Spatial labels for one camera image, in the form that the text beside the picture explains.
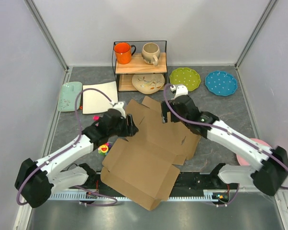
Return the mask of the brown cardboard box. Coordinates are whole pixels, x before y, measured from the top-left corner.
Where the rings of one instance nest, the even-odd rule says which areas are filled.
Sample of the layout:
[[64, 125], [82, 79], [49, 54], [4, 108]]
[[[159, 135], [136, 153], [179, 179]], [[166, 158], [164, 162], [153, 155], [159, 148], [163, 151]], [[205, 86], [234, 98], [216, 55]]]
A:
[[166, 201], [180, 173], [177, 165], [193, 158], [200, 140], [181, 122], [163, 123], [161, 103], [145, 96], [125, 109], [139, 131], [117, 139], [102, 162], [101, 181], [151, 211]]

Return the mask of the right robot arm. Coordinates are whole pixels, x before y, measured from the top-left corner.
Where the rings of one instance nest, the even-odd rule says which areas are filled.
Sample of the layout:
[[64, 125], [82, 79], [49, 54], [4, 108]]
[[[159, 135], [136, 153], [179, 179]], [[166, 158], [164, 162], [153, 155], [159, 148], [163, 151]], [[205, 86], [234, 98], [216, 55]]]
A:
[[220, 163], [210, 176], [214, 188], [226, 184], [252, 184], [273, 196], [288, 177], [288, 156], [284, 148], [258, 143], [230, 128], [216, 115], [200, 111], [188, 95], [161, 102], [163, 121], [181, 122], [192, 133], [214, 141], [248, 162], [247, 166]]

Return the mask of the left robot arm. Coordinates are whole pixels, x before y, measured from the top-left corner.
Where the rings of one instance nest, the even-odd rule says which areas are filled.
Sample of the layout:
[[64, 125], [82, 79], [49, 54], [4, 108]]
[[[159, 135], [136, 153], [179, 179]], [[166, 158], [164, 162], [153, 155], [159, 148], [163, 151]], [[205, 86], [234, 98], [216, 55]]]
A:
[[92, 188], [96, 183], [96, 172], [88, 164], [79, 164], [72, 170], [66, 170], [66, 167], [113, 136], [132, 137], [137, 132], [131, 114], [125, 114], [123, 109], [109, 109], [54, 153], [36, 161], [28, 158], [22, 162], [15, 182], [17, 203], [22, 205], [20, 198], [23, 197], [26, 204], [36, 208], [52, 194], [70, 187]]

